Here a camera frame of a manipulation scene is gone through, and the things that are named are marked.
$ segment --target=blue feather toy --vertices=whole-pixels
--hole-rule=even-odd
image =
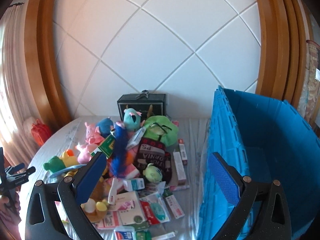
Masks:
[[[116,178],[125,178],[124,172],[127,168],[126,158],[128,145],[128,133],[123,123],[117,122],[115,125],[115,144],[113,147],[110,171]]]

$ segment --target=blue plush toy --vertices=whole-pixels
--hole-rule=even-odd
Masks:
[[[107,138],[110,134],[110,131],[113,129],[113,122],[110,117],[105,118],[96,124],[99,127],[100,134],[103,138]]]
[[[129,132],[135,132],[140,129],[141,113],[133,108],[124,110],[123,122]]]

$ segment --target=green plush toy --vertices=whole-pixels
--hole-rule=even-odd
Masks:
[[[144,137],[160,141],[166,147],[175,144],[178,140],[178,127],[166,116],[151,116],[145,121],[143,126],[147,129],[143,135]]]
[[[159,168],[149,163],[146,169],[143,171],[143,175],[152,183],[158,183],[162,181],[162,173]]]
[[[46,171],[55,173],[66,168],[63,161],[58,156],[53,156],[47,163],[43,164],[43,168]]]

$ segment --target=gray bedsheet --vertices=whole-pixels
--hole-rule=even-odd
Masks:
[[[25,219],[28,203],[34,183],[38,179],[47,182],[49,173],[43,169],[43,163],[54,155],[61,155],[66,149],[72,148],[82,141],[85,136],[84,122],[97,122],[102,116],[80,117],[55,133],[37,152],[30,166],[36,167],[36,173],[30,176],[30,181],[21,188],[21,219],[19,230],[24,239]],[[159,226],[151,226],[150,231],[153,236],[164,234],[165,232],[178,231],[173,239],[196,239],[199,225],[199,209],[203,198],[203,177],[205,170],[205,160],[207,155],[207,132],[209,129],[209,119],[177,119],[179,121],[179,138],[185,141],[188,156],[188,165],[185,167],[188,184],[190,188],[174,192],[180,206],[185,212],[185,216],[178,220],[172,218],[170,222]],[[78,237],[70,225],[66,225],[69,236],[76,240]],[[112,230],[99,230],[103,239],[114,239]]]

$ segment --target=yellow duck toy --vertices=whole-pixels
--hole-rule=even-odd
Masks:
[[[68,149],[64,151],[60,157],[60,159],[63,161],[66,168],[79,165],[77,157],[74,155],[73,150]]]

